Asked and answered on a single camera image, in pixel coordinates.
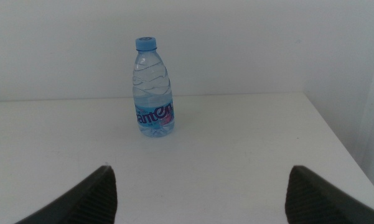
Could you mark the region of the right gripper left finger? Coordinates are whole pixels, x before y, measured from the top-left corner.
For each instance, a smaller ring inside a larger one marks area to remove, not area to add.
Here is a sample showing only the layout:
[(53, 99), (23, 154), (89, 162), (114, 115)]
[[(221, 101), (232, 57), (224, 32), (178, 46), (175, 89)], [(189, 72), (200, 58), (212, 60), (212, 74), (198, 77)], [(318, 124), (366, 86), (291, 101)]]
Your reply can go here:
[(111, 166), (101, 166), (18, 224), (114, 223), (117, 208), (115, 173)]

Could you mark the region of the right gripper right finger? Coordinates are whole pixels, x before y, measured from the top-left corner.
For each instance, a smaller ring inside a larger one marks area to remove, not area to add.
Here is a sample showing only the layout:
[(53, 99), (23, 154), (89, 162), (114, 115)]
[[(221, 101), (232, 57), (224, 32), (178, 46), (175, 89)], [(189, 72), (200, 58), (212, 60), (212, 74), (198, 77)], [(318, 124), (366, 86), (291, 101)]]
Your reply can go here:
[(305, 166), (291, 169), (284, 208), (289, 223), (374, 223), (374, 209)]

